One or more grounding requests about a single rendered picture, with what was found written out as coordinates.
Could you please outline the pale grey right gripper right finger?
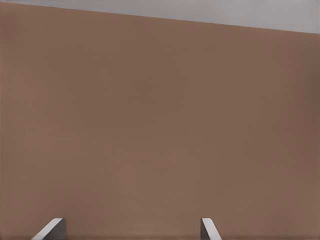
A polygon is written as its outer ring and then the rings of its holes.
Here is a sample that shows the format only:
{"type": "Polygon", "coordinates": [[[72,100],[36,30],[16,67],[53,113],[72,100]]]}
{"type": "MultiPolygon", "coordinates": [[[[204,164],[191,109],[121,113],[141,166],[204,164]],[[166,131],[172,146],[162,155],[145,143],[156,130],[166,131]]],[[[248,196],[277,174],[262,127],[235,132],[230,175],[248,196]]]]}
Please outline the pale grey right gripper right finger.
{"type": "Polygon", "coordinates": [[[222,240],[211,218],[200,219],[200,240],[222,240]]]}

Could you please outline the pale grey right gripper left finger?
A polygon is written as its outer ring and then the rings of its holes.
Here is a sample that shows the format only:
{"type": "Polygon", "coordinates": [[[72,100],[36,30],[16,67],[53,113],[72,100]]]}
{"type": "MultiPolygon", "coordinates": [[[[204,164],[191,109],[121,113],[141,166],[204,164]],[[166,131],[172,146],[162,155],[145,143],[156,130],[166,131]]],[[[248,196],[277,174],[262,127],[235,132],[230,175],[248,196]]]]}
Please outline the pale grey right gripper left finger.
{"type": "Polygon", "coordinates": [[[66,220],[64,218],[52,219],[31,240],[66,240],[66,220]]]}

